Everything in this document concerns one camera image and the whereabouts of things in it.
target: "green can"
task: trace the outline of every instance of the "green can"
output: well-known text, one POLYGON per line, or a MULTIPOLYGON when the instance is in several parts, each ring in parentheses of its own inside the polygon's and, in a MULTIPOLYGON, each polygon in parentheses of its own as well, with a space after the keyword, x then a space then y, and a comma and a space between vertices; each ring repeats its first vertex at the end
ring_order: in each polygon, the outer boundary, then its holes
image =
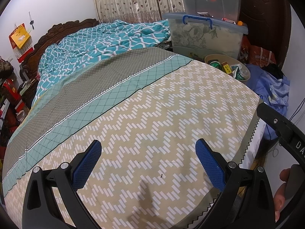
POLYGON ((210 65, 213 66, 216 69, 222 70, 222 64, 219 63, 218 61, 211 62, 210 65))

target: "blue gripper pad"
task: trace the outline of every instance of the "blue gripper pad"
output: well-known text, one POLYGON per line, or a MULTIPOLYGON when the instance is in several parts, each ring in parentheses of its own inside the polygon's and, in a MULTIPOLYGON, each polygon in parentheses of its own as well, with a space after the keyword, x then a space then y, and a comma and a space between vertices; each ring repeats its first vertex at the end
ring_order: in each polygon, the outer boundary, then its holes
POLYGON ((95 141, 91 149, 83 157, 79 165, 72 174, 72 188, 74 191, 82 189, 88 180, 94 166, 102 154, 102 145, 99 141, 95 141))
POLYGON ((196 154, 211 183, 222 192, 225 188, 225 173, 202 140, 197 140, 196 154))

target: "carved wooden headboard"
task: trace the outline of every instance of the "carved wooden headboard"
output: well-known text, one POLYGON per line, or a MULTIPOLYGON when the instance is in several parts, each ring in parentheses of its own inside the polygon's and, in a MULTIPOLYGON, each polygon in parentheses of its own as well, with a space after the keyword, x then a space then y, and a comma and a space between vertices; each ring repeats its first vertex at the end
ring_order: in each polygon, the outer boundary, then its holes
MULTIPOLYGON (((30 79, 36 76, 40 58, 49 45, 58 44, 67 35, 76 33, 78 30, 83 28, 94 27, 98 24, 99 22, 96 19, 86 19, 82 22, 74 21, 54 25, 39 39, 39 41, 34 45, 34 51, 29 53, 21 63, 26 75, 30 79)), ((20 70, 19 74, 22 80, 25 81, 26 79, 23 76, 22 70, 20 70)))

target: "hand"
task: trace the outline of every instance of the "hand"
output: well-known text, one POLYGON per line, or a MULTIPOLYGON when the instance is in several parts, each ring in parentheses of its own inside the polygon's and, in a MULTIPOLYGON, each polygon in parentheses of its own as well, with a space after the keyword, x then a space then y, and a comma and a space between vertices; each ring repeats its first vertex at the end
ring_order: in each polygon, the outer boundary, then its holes
POLYGON ((280 218, 280 210, 283 208, 285 203, 285 189, 288 182, 290 174, 290 168, 284 169, 280 172, 280 179, 285 182, 283 183, 278 190, 276 191, 273 201, 274 201, 274 209, 275 209, 275 221, 277 222, 280 218))

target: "screw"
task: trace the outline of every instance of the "screw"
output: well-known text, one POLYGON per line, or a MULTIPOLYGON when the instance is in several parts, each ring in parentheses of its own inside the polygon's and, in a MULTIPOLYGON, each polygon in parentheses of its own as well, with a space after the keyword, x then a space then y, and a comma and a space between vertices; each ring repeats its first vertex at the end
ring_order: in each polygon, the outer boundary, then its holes
POLYGON ((234 168, 237 167, 237 164, 234 163, 234 162, 230 162, 230 163, 229 163, 229 167, 232 168, 232 169, 234 169, 234 168))
POLYGON ((40 170, 40 168, 37 166, 37 167, 35 167, 35 168, 33 169, 33 172, 34 172, 34 173, 37 173, 39 170, 40 170))
POLYGON ((64 162, 64 163, 62 163, 62 164, 60 165, 60 167, 61 167, 62 169, 66 169, 66 168, 68 168, 68 166, 69 166, 69 164, 66 163, 66 162, 64 162))
POLYGON ((257 170, 258 170, 259 172, 264 172, 264 168, 261 167, 261 166, 258 166, 258 167, 257 167, 257 170))

